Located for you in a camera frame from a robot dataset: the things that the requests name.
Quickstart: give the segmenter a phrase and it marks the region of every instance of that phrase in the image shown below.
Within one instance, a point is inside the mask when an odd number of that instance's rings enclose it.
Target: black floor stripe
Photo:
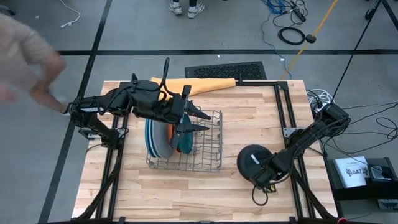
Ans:
[[[102,33],[104,31],[106,19],[108,18],[109,10],[112,5],[112,0],[107,0],[105,4],[105,8],[101,17],[101,22],[99,23],[97,33],[95,35],[94,44],[90,52],[90,57],[87,62],[87,66],[81,80],[79,92],[77,96],[84,96],[87,83],[90,78],[91,70],[93,69],[94,60],[97,54],[98,46],[100,45],[100,40]],[[67,132],[65,134],[65,138],[63,139],[61,151],[57,160],[57,165],[55,166],[55,170],[51,179],[51,183],[49,186],[49,190],[44,200],[42,212],[39,217],[38,223],[47,223],[49,220],[50,212],[52,205],[54,203],[55,196],[57,194],[58,186],[60,183],[60,179],[62,176],[63,167],[65,165],[66,158],[68,156],[69,146],[72,141],[73,132],[75,130],[75,126],[70,121],[68,124]]]
[[[296,55],[300,50],[277,50],[281,55]],[[90,51],[67,50],[60,51],[61,55],[90,55]],[[96,55],[274,55],[274,50],[99,50]],[[304,55],[397,55],[398,49],[373,50],[306,50]]]
[[[383,4],[383,6],[386,9],[388,15],[390,16],[390,19],[391,19],[392,23],[394,24],[394,26],[398,30],[398,19],[397,19],[396,15],[394,14],[394,12],[392,11],[392,9],[391,9],[390,5],[388,4],[387,0],[381,0],[381,3]]]

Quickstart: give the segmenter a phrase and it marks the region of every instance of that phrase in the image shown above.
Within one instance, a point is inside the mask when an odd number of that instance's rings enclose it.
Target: blue cable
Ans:
[[[265,40],[265,38],[264,38],[264,35],[265,35],[266,33],[264,32],[264,29],[263,29],[262,27],[264,26],[264,24],[265,24],[266,22],[269,21],[269,17],[271,16],[271,14],[272,14],[272,12],[270,12],[270,13],[268,14],[268,18],[267,18],[264,22],[262,22],[262,24],[261,24],[262,41],[263,41],[264,43],[266,43],[267,45],[271,46],[271,47],[274,49],[275,53],[276,53],[280,58],[284,59],[285,71],[287,71],[287,73],[289,74],[289,78],[292,79],[292,74],[291,74],[291,73],[287,70],[287,68],[286,68],[286,59],[285,59],[283,56],[281,56],[281,55],[278,53],[278,51],[276,51],[276,47],[275,47],[273,44],[268,43],[268,42]]]
[[[263,4],[268,6],[269,11],[275,15],[281,15],[285,12],[285,4],[284,0],[274,0],[275,3],[272,3],[271,0],[261,0]]]

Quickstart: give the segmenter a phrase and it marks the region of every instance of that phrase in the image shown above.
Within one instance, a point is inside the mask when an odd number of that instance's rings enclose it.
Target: orange cloth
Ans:
[[[158,84],[161,83],[161,78],[151,78],[152,82],[156,82]],[[191,93],[190,96],[206,93],[212,90],[220,90],[224,88],[234,87],[236,85],[234,78],[176,78],[176,79],[166,79],[166,87],[173,93],[181,94],[184,85],[191,85]]]

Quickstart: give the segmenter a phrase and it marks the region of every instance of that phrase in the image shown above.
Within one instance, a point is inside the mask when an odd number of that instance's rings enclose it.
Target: person's hand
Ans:
[[[17,100],[17,96],[6,84],[0,83],[0,102],[12,103]]]

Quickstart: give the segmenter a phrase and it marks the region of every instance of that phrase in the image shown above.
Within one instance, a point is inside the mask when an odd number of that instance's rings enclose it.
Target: concrete floor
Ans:
[[[8,5],[17,11],[17,20],[38,30],[56,50],[91,50],[106,0],[64,0],[81,12],[78,22],[64,29],[64,24],[75,18],[59,1],[14,0]],[[398,4],[389,1],[398,14]],[[306,34],[313,32],[332,0],[306,0],[309,15],[300,26]],[[113,0],[99,45],[100,50],[201,50],[201,49],[270,49],[261,40],[260,25],[269,11],[260,0],[207,0],[206,10],[194,20],[186,15],[175,17],[167,9],[168,0]],[[322,31],[313,50],[354,49],[366,21],[363,16],[372,3],[366,1],[340,1]],[[280,23],[290,19],[280,18]],[[264,26],[267,41],[277,49],[299,49],[281,42],[276,33],[279,28],[268,22]],[[386,10],[381,6],[359,46],[360,49],[398,49],[398,31]],[[283,55],[289,63],[294,55]],[[76,97],[88,56],[63,56],[67,69],[54,83],[53,93],[68,101]],[[166,55],[97,56],[86,96],[100,93],[104,80],[128,80],[134,72],[141,79],[161,76]],[[331,93],[343,73],[349,55],[302,55],[292,69],[294,79],[304,79],[307,88],[322,88]],[[172,55],[170,78],[184,77],[184,67],[218,63],[262,61],[268,79],[278,79],[283,65],[277,55]],[[339,89],[336,102],[341,107],[388,103],[398,97],[396,71],[397,55],[356,55]],[[68,118],[35,104],[25,93],[11,105],[0,105],[0,223],[37,223],[61,149]],[[350,111],[356,120],[378,111],[380,107]],[[397,122],[396,109],[383,113]],[[357,130],[382,131],[375,119],[349,127]],[[375,135],[342,136],[336,138],[341,148],[356,151],[385,141]],[[68,220],[71,217],[80,181],[88,142],[73,135],[60,185],[49,221]],[[391,158],[398,164],[396,143],[391,142],[359,155]],[[345,157],[328,149],[329,159]],[[382,212],[374,202],[347,202],[344,215],[359,221],[395,223],[395,213]]]

